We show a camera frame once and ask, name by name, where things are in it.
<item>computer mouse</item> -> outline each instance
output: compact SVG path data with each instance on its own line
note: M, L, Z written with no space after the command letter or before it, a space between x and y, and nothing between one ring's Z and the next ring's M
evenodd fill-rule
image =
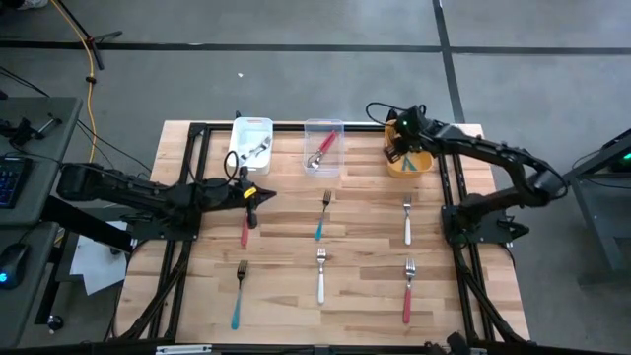
M0 289L11 290L22 282L29 256L29 245L15 243L0 253Z

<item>concrete floor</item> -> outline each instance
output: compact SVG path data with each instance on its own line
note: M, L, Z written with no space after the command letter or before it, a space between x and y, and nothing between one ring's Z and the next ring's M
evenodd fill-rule
M438 45L431 0L67 0L94 35L123 30L124 41L256 44ZM625 0L444 0L452 45L631 46ZM75 40L54 8L0 17L0 38ZM364 105L423 103L453 122L440 53L273 51L106 51L97 73L98 133L146 164L166 119L365 121ZM559 171L629 128L631 56L454 55L467 123L528 148ZM84 98L86 57L78 50L0 49L6 66L54 96ZM36 93L0 78L12 96ZM81 117L87 122L84 112ZM67 161L85 161L77 133ZM103 147L118 169L133 162ZM509 180L496 171L498 187ZM570 194L545 209L515 211L531 227L516 242L517 273L531 338L540 344L631 352L631 290L580 289L576 279L604 268ZM54 336L31 326L22 346L103 338L115 289L93 297L62 291L55 310L67 325Z

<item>teal handle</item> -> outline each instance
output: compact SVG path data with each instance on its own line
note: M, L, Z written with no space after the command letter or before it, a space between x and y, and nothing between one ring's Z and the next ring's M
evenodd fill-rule
M322 238L322 222L324 220L324 212L319 217L319 224L317 225L317 231L315 231L315 240L319 241Z
M241 312L241 289L239 289L239 295L237 296L237 303L235 304L235 312L233 313L233 323L231 325L233 330L239 329L239 313Z

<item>paper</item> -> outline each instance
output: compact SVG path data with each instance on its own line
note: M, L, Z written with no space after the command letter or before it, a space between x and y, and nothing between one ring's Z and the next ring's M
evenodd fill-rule
M108 222L119 230L126 230L124 222ZM83 275L86 293L93 293L125 279L127 260L124 252L112 255L109 247L90 238L79 236L75 256L70 266L71 275Z

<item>butcher block tabletop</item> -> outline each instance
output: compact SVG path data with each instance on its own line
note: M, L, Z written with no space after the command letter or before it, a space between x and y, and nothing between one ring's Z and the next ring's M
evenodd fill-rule
M189 123L165 122L153 181L177 181ZM460 128L468 135L482 134L477 124ZM207 178L225 176L230 134L212 133ZM444 201L437 164L419 178L390 177L382 153L384 135L345 132L340 177L308 177L302 166L303 137L303 132L275 131L269 175L250 175L257 185L278 195L258 207L258 227L250 230L246 248L240 244L243 209L204 214L188 265L177 342L422 345L445 343L454 331L464 333L454 258L439 221ZM198 149L199 143L192 159L194 171ZM451 159L448 162L454 182ZM495 190L488 164L467 157L462 157L462 164L469 193ZM326 189L332 190L332 198L317 242L314 234ZM406 246L402 200L409 193L412 244ZM455 189L453 196L457 202ZM154 296L165 244L151 241L134 253L118 304L118 333L132 325ZM318 247L327 253L323 305L317 302ZM509 255L495 245L480 245L479 252L489 298L515 332L528 338ZM407 257L416 261L416 277L411 321L404 324ZM242 259L249 264L241 326L232 330ZM170 307L171 296L161 334ZM483 336L477 302L471 307L476 330Z

